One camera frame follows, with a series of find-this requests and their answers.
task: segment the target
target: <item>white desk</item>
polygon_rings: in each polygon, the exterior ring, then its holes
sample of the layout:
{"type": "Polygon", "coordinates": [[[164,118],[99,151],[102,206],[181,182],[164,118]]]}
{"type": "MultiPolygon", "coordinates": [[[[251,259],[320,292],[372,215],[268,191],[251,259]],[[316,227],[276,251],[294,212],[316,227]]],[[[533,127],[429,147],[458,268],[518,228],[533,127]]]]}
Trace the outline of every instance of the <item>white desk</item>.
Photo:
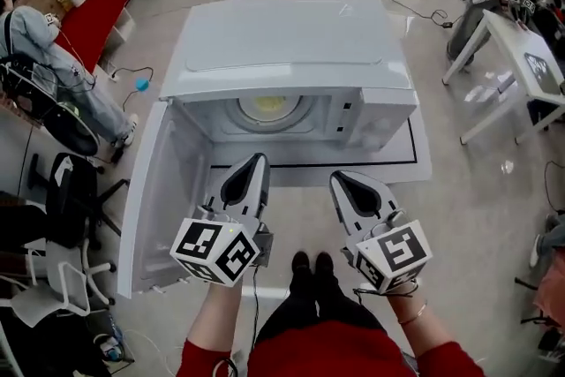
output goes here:
{"type": "Polygon", "coordinates": [[[510,65],[513,76],[505,81],[499,91],[502,92],[508,88],[515,80],[520,86],[520,93],[512,98],[508,98],[505,102],[500,103],[492,111],[490,111],[482,120],[470,128],[469,131],[461,136],[461,143],[465,145],[475,135],[492,124],[495,120],[505,115],[519,102],[523,102],[526,98],[538,99],[540,101],[551,102],[558,106],[550,115],[539,121],[536,125],[529,125],[526,131],[516,137],[516,143],[521,143],[534,132],[543,129],[548,124],[565,113],[565,96],[559,94],[548,94],[544,92],[540,86],[534,73],[531,71],[524,53],[528,52],[534,56],[546,60],[549,69],[555,76],[557,84],[563,81],[563,75],[554,55],[547,47],[544,39],[535,34],[531,30],[524,31],[520,26],[509,19],[503,18],[490,11],[485,11],[485,17],[478,24],[477,30],[472,35],[467,45],[459,57],[453,62],[442,82],[448,84],[449,79],[455,73],[461,71],[465,62],[477,48],[487,32],[490,32],[494,41],[499,47],[502,56],[510,65]]]}

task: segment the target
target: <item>tiled floor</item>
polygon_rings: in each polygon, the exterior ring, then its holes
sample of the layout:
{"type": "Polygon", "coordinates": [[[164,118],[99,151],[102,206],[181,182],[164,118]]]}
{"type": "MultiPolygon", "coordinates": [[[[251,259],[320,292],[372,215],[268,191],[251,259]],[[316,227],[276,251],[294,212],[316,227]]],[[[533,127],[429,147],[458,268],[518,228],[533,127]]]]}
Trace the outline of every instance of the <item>tiled floor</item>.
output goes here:
{"type": "MultiPolygon", "coordinates": [[[[220,0],[130,2],[128,9],[137,28],[111,59],[116,66],[152,66],[154,78],[147,92],[135,94],[128,101],[127,110],[140,116],[139,134],[116,170],[109,173],[108,183],[132,173],[144,121],[190,8],[215,1],[220,0]]],[[[425,15],[442,8],[450,20],[463,12],[461,0],[399,1],[425,15]]],[[[489,42],[479,51],[471,73],[454,77],[451,85],[444,87],[441,76],[448,68],[445,48],[450,31],[389,0],[383,2],[403,44],[431,148],[430,181],[392,186],[402,206],[421,221],[435,255],[422,275],[430,305],[489,376],[515,377],[531,372],[536,368],[540,331],[535,326],[520,326],[522,314],[532,312],[531,294],[516,287],[513,279],[515,275],[530,275],[527,260],[531,243],[549,212],[544,165],[550,159],[560,160],[563,130],[554,125],[549,132],[517,146],[514,133],[527,121],[525,109],[520,109],[462,147],[459,135],[497,102],[495,88],[508,77],[509,69],[489,42]]],[[[262,39],[245,38],[250,46],[253,40],[262,39]]],[[[133,76],[124,73],[110,88],[121,103],[132,87],[133,76]]],[[[555,200],[561,196],[560,187],[561,175],[550,171],[549,189],[555,200]]],[[[118,219],[123,214],[125,195],[123,191],[111,201],[112,214],[118,219]]],[[[260,287],[286,289],[290,256],[300,248],[310,253],[330,251],[345,289],[362,281],[339,256],[343,232],[326,188],[272,188],[265,218],[275,233],[275,247],[269,268],[259,272],[260,287]]],[[[107,232],[104,237],[106,253],[116,255],[115,238],[107,232]]],[[[165,375],[165,360],[176,371],[178,347],[204,293],[203,284],[179,283],[164,295],[136,295],[132,300],[118,297],[114,309],[117,323],[125,330],[134,329],[150,337],[162,351],[160,356],[146,338],[136,332],[126,333],[138,363],[121,375],[165,375]]],[[[391,337],[407,349],[386,300],[366,298],[366,304],[391,337]]],[[[275,306],[276,302],[261,300],[260,322],[275,306]]],[[[254,301],[245,298],[237,326],[237,349],[249,349],[253,314],[254,301]]]]}

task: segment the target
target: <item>red shirt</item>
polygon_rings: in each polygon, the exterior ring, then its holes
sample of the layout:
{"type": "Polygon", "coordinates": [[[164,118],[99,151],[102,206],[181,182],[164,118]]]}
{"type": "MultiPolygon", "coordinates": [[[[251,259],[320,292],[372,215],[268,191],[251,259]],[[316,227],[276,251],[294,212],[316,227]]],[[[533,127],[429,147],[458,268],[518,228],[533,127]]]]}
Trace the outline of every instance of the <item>red shirt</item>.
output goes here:
{"type": "MultiPolygon", "coordinates": [[[[205,351],[188,341],[177,377],[209,377],[228,352],[205,351]]],[[[418,358],[421,377],[484,377],[457,343],[447,343],[418,358]]],[[[367,375],[414,377],[398,346],[381,330],[352,327],[334,320],[290,329],[259,343],[248,363],[249,377],[367,375]]],[[[226,376],[227,365],[218,375],[226,376]]]]}

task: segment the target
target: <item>white cube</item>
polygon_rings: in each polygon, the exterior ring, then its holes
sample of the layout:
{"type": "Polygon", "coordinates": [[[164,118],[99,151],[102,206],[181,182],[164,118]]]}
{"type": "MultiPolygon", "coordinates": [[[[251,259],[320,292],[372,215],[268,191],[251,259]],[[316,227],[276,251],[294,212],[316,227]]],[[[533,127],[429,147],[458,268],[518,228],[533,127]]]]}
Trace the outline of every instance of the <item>white cube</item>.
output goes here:
{"type": "Polygon", "coordinates": [[[416,278],[433,257],[418,220],[360,242],[357,250],[355,267],[380,294],[416,278]]]}
{"type": "Polygon", "coordinates": [[[241,223],[185,218],[170,255],[193,277],[233,286],[260,251],[241,223]]]}

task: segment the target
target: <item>table leg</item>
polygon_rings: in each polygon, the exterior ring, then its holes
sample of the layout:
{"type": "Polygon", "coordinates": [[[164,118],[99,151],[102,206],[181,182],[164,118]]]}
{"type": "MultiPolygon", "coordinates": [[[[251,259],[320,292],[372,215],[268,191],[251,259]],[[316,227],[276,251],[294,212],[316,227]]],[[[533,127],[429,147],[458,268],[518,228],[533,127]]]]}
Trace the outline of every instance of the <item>table leg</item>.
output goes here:
{"type": "Polygon", "coordinates": [[[553,121],[555,121],[563,114],[565,114],[565,106],[558,107],[549,115],[547,115],[547,117],[538,121],[536,124],[532,125],[531,127],[528,127],[524,132],[522,132],[522,134],[515,137],[514,140],[516,141],[516,144],[519,145],[528,137],[530,137],[534,132],[541,131],[544,127],[550,125],[553,121]]]}
{"type": "Polygon", "coordinates": [[[467,44],[465,44],[465,47],[461,51],[461,54],[459,54],[459,57],[457,57],[455,62],[453,62],[446,75],[443,76],[443,79],[441,79],[443,85],[448,85],[448,81],[451,79],[451,76],[463,69],[467,60],[469,60],[472,53],[481,43],[487,32],[487,21],[487,18],[483,18],[483,20],[478,23],[477,30],[475,30],[471,38],[467,41],[467,44]]]}
{"type": "Polygon", "coordinates": [[[501,83],[501,85],[498,87],[498,92],[500,94],[504,93],[506,90],[508,90],[510,88],[510,86],[516,82],[516,79],[514,79],[514,74],[510,74],[508,76],[508,78],[506,80],[504,80],[504,82],[501,83]]]}
{"type": "Polygon", "coordinates": [[[506,113],[508,113],[509,110],[511,110],[519,102],[523,101],[525,97],[526,97],[525,93],[520,93],[514,98],[507,99],[505,102],[498,105],[486,117],[480,120],[477,124],[475,124],[472,128],[470,128],[469,131],[467,131],[460,137],[461,144],[466,145],[470,139],[472,139],[479,132],[483,131],[483,129],[486,129],[497,119],[506,115],[506,113]]]}

